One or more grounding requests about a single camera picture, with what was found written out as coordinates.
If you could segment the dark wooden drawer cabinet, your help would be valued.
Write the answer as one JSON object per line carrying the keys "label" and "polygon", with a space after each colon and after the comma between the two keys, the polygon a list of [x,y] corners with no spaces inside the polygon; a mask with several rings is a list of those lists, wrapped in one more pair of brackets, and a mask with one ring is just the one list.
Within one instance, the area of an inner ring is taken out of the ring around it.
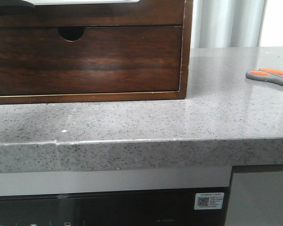
{"label": "dark wooden drawer cabinet", "polygon": [[0,104],[184,99],[189,72],[192,7],[191,0],[140,0],[137,3],[41,6],[27,0],[0,0],[0,28],[56,27],[60,36],[67,41],[80,39],[87,27],[180,26],[182,29],[177,90],[8,95],[0,96]]}

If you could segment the black dishwasher appliance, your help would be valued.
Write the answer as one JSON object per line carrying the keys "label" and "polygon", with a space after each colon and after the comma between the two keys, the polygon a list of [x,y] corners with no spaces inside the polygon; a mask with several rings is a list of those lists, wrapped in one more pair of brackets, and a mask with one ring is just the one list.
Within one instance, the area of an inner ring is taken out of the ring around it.
{"label": "black dishwasher appliance", "polygon": [[[194,210],[196,193],[224,193]],[[0,196],[0,226],[223,226],[228,187]]]}

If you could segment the white tray with paper rolls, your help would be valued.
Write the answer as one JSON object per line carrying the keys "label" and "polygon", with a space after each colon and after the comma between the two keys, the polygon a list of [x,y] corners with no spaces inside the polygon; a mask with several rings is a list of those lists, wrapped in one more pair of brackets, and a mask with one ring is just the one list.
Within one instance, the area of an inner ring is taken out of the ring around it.
{"label": "white tray with paper rolls", "polygon": [[110,3],[137,3],[139,0],[28,0],[36,5],[71,5],[71,4],[110,4]]}

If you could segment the white QR code sticker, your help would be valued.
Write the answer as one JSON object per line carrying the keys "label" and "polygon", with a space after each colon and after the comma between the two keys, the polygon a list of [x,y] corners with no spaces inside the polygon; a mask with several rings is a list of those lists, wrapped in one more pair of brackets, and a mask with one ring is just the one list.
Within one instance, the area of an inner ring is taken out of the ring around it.
{"label": "white QR code sticker", "polygon": [[224,196],[224,193],[196,193],[194,210],[220,210]]}

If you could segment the grey pleated curtain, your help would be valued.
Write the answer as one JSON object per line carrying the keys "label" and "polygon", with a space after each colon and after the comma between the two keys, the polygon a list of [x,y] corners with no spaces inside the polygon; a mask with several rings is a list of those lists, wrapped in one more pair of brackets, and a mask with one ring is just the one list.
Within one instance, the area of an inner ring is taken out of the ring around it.
{"label": "grey pleated curtain", "polygon": [[266,0],[195,0],[191,48],[257,47]]}

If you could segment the orange grey scissors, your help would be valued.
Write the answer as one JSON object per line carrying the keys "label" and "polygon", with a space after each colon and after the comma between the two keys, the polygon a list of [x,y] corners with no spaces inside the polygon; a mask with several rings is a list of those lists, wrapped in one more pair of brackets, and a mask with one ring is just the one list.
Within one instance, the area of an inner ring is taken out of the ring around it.
{"label": "orange grey scissors", "polygon": [[283,71],[278,69],[260,68],[259,70],[251,70],[246,72],[246,78],[283,86]]}

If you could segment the grey cabinet door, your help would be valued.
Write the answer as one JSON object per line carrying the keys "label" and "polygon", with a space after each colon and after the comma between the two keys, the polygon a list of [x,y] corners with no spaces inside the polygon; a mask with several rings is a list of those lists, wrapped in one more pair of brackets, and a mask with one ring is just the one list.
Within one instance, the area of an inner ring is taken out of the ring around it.
{"label": "grey cabinet door", "polygon": [[227,226],[283,226],[283,165],[233,167]]}

